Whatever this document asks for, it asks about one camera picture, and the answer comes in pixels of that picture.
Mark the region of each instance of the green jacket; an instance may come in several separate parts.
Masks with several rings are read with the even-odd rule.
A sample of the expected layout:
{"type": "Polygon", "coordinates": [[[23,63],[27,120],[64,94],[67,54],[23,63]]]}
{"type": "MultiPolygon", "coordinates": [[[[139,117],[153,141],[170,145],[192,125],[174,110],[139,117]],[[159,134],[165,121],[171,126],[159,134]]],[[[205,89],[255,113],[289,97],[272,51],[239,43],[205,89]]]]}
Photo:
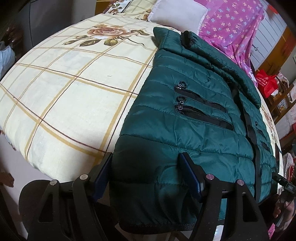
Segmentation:
{"type": "MultiPolygon", "coordinates": [[[[194,33],[156,27],[154,35],[159,50],[115,145],[110,181],[120,227],[141,234],[195,225],[200,204],[178,168],[179,153],[220,180],[244,180],[257,202],[269,195],[276,170],[246,73],[194,33]]],[[[220,220],[225,210],[223,200],[220,220]]]]}

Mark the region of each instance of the pink blanket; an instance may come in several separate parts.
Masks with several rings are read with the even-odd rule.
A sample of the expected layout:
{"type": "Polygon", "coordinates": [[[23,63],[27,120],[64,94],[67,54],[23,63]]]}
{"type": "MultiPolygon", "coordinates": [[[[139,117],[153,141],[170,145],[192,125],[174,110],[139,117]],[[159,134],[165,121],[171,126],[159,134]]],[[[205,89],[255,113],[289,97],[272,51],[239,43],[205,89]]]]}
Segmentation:
{"type": "Polygon", "coordinates": [[[251,47],[262,19],[259,0],[194,0],[209,10],[199,36],[226,54],[253,80],[250,67],[251,47]]]}

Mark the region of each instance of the metal screw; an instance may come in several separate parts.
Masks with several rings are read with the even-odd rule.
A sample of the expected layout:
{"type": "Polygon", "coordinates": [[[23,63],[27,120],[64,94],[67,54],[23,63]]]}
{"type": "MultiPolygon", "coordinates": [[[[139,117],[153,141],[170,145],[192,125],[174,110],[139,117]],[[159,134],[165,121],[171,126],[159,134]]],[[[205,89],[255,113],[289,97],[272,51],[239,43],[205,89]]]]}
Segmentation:
{"type": "Polygon", "coordinates": [[[87,174],[82,174],[82,175],[80,176],[80,179],[81,179],[81,180],[86,180],[88,177],[89,177],[89,176],[88,176],[87,174]]]}
{"type": "Polygon", "coordinates": [[[242,179],[238,179],[237,180],[237,184],[240,185],[240,186],[243,186],[244,185],[244,181],[242,179]]]}
{"type": "Polygon", "coordinates": [[[207,174],[205,177],[209,180],[213,180],[215,178],[213,174],[207,174]]]}
{"type": "Polygon", "coordinates": [[[52,185],[52,186],[54,186],[54,185],[57,184],[57,180],[55,180],[55,179],[54,180],[51,180],[49,184],[52,185]]]}

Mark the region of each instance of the cream checkered bedding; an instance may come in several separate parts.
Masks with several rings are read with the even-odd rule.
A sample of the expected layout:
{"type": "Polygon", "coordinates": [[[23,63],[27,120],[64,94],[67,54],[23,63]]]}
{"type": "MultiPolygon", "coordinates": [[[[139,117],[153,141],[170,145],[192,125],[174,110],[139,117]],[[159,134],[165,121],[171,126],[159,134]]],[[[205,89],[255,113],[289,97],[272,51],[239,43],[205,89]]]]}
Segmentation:
{"type": "MultiPolygon", "coordinates": [[[[32,166],[64,182],[114,150],[157,51],[158,25],[139,19],[152,4],[134,0],[125,13],[72,25],[34,47],[2,79],[0,129],[32,166]]],[[[279,145],[266,106],[261,113],[273,147],[279,145]]]]}

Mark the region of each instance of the red bag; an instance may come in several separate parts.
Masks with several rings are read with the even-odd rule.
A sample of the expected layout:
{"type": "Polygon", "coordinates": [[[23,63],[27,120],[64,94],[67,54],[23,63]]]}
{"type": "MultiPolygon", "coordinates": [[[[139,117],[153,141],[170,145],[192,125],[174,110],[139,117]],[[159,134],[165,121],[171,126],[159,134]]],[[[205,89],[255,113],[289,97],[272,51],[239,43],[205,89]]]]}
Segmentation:
{"type": "Polygon", "coordinates": [[[256,74],[258,89],[265,98],[268,98],[275,90],[279,88],[276,80],[274,79],[275,76],[276,75],[268,76],[263,69],[256,74]]]}

